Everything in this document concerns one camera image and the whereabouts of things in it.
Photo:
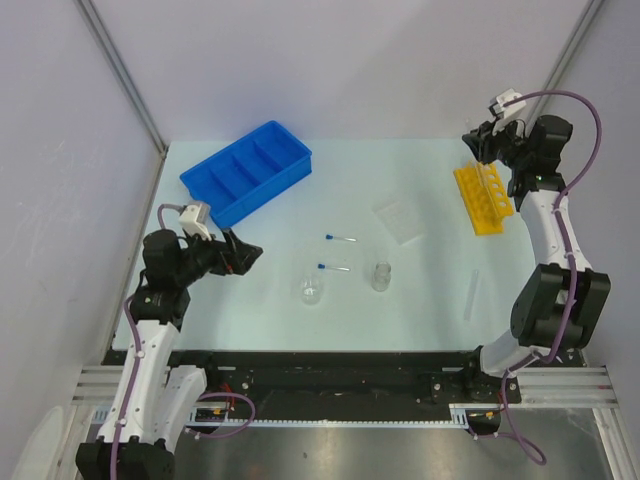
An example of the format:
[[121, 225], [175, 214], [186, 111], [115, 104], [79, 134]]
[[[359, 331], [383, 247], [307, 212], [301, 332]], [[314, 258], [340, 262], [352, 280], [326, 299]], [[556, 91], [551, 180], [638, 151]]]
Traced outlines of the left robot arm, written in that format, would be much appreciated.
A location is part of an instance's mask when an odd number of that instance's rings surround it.
[[177, 442], [192, 407], [221, 387], [209, 362], [169, 364], [189, 288], [207, 274], [244, 275], [262, 253], [230, 229], [220, 240], [169, 229], [145, 236], [139, 284], [123, 305], [132, 341], [96, 440], [78, 447], [75, 463], [83, 478], [173, 478]]

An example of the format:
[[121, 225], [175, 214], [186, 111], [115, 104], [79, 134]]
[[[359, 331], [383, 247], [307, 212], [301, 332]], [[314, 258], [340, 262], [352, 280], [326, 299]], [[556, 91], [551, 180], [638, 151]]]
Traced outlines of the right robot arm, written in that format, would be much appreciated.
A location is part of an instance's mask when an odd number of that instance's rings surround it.
[[536, 267], [514, 302], [508, 331], [478, 347], [461, 376], [463, 393], [484, 401], [497, 380], [531, 363], [552, 362], [561, 351], [591, 340], [611, 290], [582, 253], [570, 222], [566, 182], [558, 170], [572, 125], [539, 117], [529, 133], [511, 120], [485, 121], [463, 135], [477, 164], [502, 162], [511, 171], [507, 195], [530, 236]]

